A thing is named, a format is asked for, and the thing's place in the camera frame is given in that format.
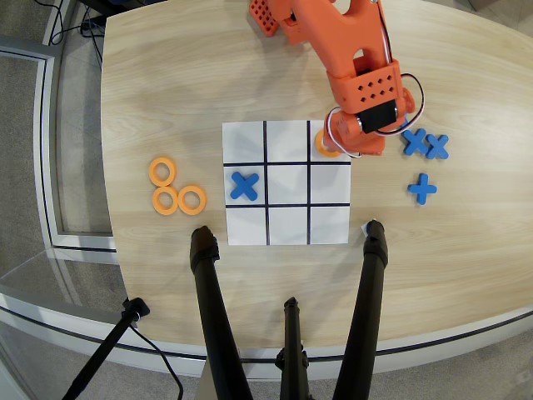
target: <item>black cable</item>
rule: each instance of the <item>black cable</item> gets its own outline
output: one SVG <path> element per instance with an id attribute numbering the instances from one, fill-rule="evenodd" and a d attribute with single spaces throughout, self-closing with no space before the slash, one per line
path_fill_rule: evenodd
<path id="1" fill-rule="evenodd" d="M 55 4 L 46 4 L 46 3 L 44 3 L 44 2 L 39 2 L 39 0 L 33 0 L 33 1 L 34 1 L 35 3 L 41 5 L 41 6 L 44 6 L 44 7 L 51 7 L 51 8 L 56 8 L 56 9 L 57 9 L 57 16 L 56 16 L 56 18 L 59 17 L 59 24 L 61 25 L 61 31 L 59 32 L 59 33 L 61 33 L 61 39 L 59 39 L 59 42 L 54 43 L 54 42 L 53 42 L 53 39 L 57 36 L 57 34 L 56 34 L 56 35 L 52 36 L 52 38 L 50 39 L 50 43 L 53 44 L 54 46 L 55 46 L 55 45 L 58 45 L 58 44 L 61 43 L 61 41 L 63 40 L 63 37 L 64 37 L 63 33 L 65 32 L 65 29 L 64 29 L 64 26 L 63 26 L 63 15 L 61 14 L 61 8 L 59 8 L 59 7 L 56 6 Z"/>
<path id="2" fill-rule="evenodd" d="M 165 365 L 167 366 L 167 369 L 168 369 L 168 372 L 172 375 L 172 377 L 174 378 L 174 380 L 176 381 L 177 383 L 177 386 L 180 388 L 180 392 L 177 394 L 177 400 L 182 400 L 183 398 L 183 385 L 182 383 L 180 382 L 180 379 L 179 377 L 177 377 L 177 375 L 174 373 L 174 370 L 172 369 L 172 367 L 170 366 L 170 363 L 168 362 L 167 360 L 167 357 L 165 357 L 165 354 L 159 349 L 158 346 L 156 346 L 155 344 L 153 344 L 149 339 L 147 339 L 146 337 L 144 337 L 140 332 L 138 332 L 138 330 L 136 330 L 132 325 L 130 325 L 130 328 L 131 330 L 133 330 L 134 333 L 136 333 L 138 335 L 138 337 L 140 337 L 142 340 L 144 340 L 146 343 L 148 343 L 150 346 L 152 346 L 158 353 L 159 355 L 162 357 L 163 359 L 163 362 L 165 362 Z"/>
<path id="3" fill-rule="evenodd" d="M 102 57 L 102 54 L 100 53 L 100 49 L 98 48 L 97 41 L 94 38 L 94 33 L 92 32 L 91 9 L 87 6 L 85 6 L 85 14 L 83 15 L 84 20 L 86 16 L 88 17 L 88 21 L 89 21 L 89 32 L 91 33 L 91 39 L 92 39 L 92 44 L 94 45 L 94 51 L 97 54 L 98 65 L 100 66 L 100 71 L 102 71 L 103 57 Z"/>
<path id="4" fill-rule="evenodd" d="M 400 127 L 398 129 L 396 129 L 394 131 L 390 131 L 390 132 L 383 132 L 383 131 L 380 131 L 379 129 L 377 129 L 376 132 L 379 133 L 381 136 L 392 136 L 392 135 L 396 135 L 397 133 L 401 133 L 401 132 L 409 129 L 410 127 L 412 127 L 416 123 L 416 121 L 418 121 L 418 118 L 424 112 L 424 106 L 426 105 L 426 99 L 425 99 L 426 96 L 424 95 L 424 89 L 422 88 L 422 84 L 420 83 L 420 81 L 412 73 L 402 73 L 401 77 L 402 78 L 403 77 L 413 78 L 413 79 L 415 79 L 416 83 L 418 83 L 418 87 L 420 88 L 420 91 L 422 93 L 422 100 L 421 100 L 420 109 L 415 114 L 415 116 L 412 118 L 412 120 L 410 120 L 407 123 L 407 125 L 405 125 L 403 127 Z"/>

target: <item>grid square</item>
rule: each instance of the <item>grid square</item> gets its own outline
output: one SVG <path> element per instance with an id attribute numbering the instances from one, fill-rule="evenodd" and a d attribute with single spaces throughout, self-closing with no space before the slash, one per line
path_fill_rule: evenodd
<path id="1" fill-rule="evenodd" d="M 326 163 L 350 162 L 351 159 L 342 154 L 339 157 L 325 157 L 316 150 L 315 139 L 316 135 L 324 128 L 324 121 L 311 121 L 311 161 L 321 161 Z"/>
<path id="2" fill-rule="evenodd" d="M 348 243 L 349 207 L 311 207 L 310 244 Z"/>
<path id="3" fill-rule="evenodd" d="M 227 208 L 227 244 L 264 246 L 267 244 L 265 208 Z"/>
<path id="4" fill-rule="evenodd" d="M 307 244 L 307 207 L 268 209 L 270 244 Z"/>
<path id="5" fill-rule="evenodd" d="M 255 202 L 250 200 L 244 194 L 236 199 L 232 198 L 232 191 L 237 186 L 235 181 L 232 179 L 233 173 L 241 173 L 244 178 L 248 178 L 253 173 L 259 175 L 259 181 L 252 187 L 257 192 L 257 200 Z M 263 166 L 247 165 L 244 167 L 224 167 L 224 197 L 226 198 L 226 205 L 265 204 L 264 174 L 265 168 Z"/>
<path id="6" fill-rule="evenodd" d="M 267 161 L 307 161 L 307 121 L 266 121 Z"/>
<path id="7" fill-rule="evenodd" d="M 307 203 L 307 165 L 268 166 L 269 204 Z"/>
<path id="8" fill-rule="evenodd" d="M 311 204 L 349 203 L 351 165 L 311 165 Z"/>
<path id="9" fill-rule="evenodd" d="M 225 163 L 262 163 L 263 121 L 222 124 L 222 159 Z"/>

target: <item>perforated orange part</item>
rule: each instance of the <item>perforated orange part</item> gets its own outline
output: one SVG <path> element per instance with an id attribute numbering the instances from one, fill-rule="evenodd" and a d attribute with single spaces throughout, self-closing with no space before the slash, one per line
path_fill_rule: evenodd
<path id="1" fill-rule="evenodd" d="M 250 14 L 256 20 L 259 28 L 265 33 L 265 36 L 274 36 L 280 24 L 274 20 L 272 12 L 268 7 L 267 0 L 252 0 L 250 4 Z"/>

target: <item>white cable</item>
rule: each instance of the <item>white cable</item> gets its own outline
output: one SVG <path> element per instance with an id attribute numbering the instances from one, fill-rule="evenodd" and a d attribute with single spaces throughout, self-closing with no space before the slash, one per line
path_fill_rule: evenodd
<path id="1" fill-rule="evenodd" d="M 352 154 L 351 152 L 348 152 L 343 146 L 341 146 L 341 144 L 339 144 L 339 142 L 337 140 L 335 140 L 335 138 L 333 137 L 333 135 L 331 134 L 331 116 L 333 114 L 336 114 L 338 113 L 339 111 L 341 111 L 342 108 L 341 107 L 335 107 L 333 108 L 329 114 L 327 114 L 327 119 L 326 119 L 326 133 L 328 134 L 328 136 L 331 138 L 331 140 L 342 150 L 343 153 L 345 153 L 348 157 L 350 158 L 361 158 L 362 155 L 361 153 L 359 152 L 358 155 L 356 156 L 355 154 Z"/>

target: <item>tripod leg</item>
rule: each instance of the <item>tripod leg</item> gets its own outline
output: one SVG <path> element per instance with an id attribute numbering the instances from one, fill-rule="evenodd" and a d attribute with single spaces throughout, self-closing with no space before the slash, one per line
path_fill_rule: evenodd
<path id="1" fill-rule="evenodd" d="M 285 302 L 285 347 L 276 359 L 281 369 L 281 400 L 310 399 L 306 352 L 300 337 L 300 308 L 295 298 Z"/>
<path id="2" fill-rule="evenodd" d="M 215 271 L 215 261 L 218 259 L 220 257 L 217 240 L 209 228 L 201 227 L 194 231 L 191 242 L 191 270 L 197 285 L 207 359 L 217 398 L 252 400 L 218 285 Z"/>
<path id="3" fill-rule="evenodd" d="M 139 297 L 134 298 L 131 301 L 126 301 L 123 305 L 125 311 L 122 312 L 121 320 L 107 335 L 102 344 L 98 346 L 97 351 L 94 352 L 91 358 L 89 358 L 89 361 L 87 361 L 82 368 L 82 371 L 80 371 L 76 378 L 74 378 L 72 385 L 63 397 L 63 400 L 74 400 L 77 398 L 91 382 L 92 377 L 97 373 L 103 362 L 106 361 L 111 350 L 113 350 L 124 332 L 126 332 L 127 327 L 129 327 L 133 321 L 138 321 L 141 317 L 150 313 L 148 306 Z"/>
<path id="4" fill-rule="evenodd" d="M 388 251 L 383 225 L 371 221 L 367 229 L 356 308 L 333 400 L 364 400 L 370 392 Z"/>

